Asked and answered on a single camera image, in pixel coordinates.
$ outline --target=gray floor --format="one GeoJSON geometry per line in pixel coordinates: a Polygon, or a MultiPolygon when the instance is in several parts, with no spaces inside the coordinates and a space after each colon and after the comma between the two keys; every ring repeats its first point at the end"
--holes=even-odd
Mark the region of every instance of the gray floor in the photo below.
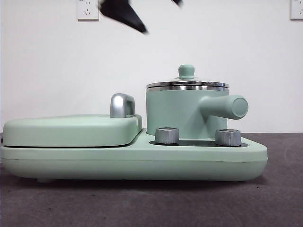
{"type": "Polygon", "coordinates": [[[303,226],[303,133],[249,133],[268,147],[247,182],[71,181],[39,184],[1,169],[2,227],[303,226]]]}

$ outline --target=silver knob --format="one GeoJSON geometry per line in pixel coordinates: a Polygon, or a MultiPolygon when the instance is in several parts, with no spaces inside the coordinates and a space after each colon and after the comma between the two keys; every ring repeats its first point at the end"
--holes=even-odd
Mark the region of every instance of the silver knob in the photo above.
{"type": "Polygon", "coordinates": [[[179,143],[179,129],[170,127],[156,128],[156,143],[175,144],[179,143]]]}
{"type": "Polygon", "coordinates": [[[241,132],[236,129],[217,129],[216,144],[236,147],[241,145],[241,132]]]}

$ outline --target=lid knob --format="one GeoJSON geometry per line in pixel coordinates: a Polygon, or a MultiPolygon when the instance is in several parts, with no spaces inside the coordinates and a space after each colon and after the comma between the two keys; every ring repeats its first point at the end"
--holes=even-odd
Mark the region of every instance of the lid knob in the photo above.
{"type": "Polygon", "coordinates": [[[195,67],[193,65],[180,65],[179,79],[193,79],[195,67]]]}

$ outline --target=pot lid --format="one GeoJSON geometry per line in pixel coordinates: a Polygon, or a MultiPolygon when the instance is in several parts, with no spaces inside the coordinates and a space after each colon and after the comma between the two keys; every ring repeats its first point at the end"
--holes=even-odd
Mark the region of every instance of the pot lid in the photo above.
{"type": "Polygon", "coordinates": [[[194,77],[195,68],[193,65],[180,65],[178,70],[179,77],[168,81],[148,84],[146,88],[163,86],[212,86],[228,88],[228,84],[225,83],[203,81],[197,77],[194,77]]]}

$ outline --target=stainless steel rim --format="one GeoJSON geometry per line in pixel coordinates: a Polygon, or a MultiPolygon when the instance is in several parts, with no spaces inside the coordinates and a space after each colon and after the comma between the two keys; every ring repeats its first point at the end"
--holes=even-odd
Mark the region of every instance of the stainless steel rim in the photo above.
{"type": "Polygon", "coordinates": [[[146,91],[181,91],[181,90],[207,90],[207,91],[228,91],[226,87],[216,86],[162,86],[162,87],[150,87],[146,91]]]}
{"type": "Polygon", "coordinates": [[[220,82],[204,82],[204,81],[193,81],[193,80],[180,80],[180,81],[168,81],[148,84],[146,88],[151,87],[167,87],[167,86],[211,86],[211,87],[225,87],[228,88],[228,84],[220,82]]]}

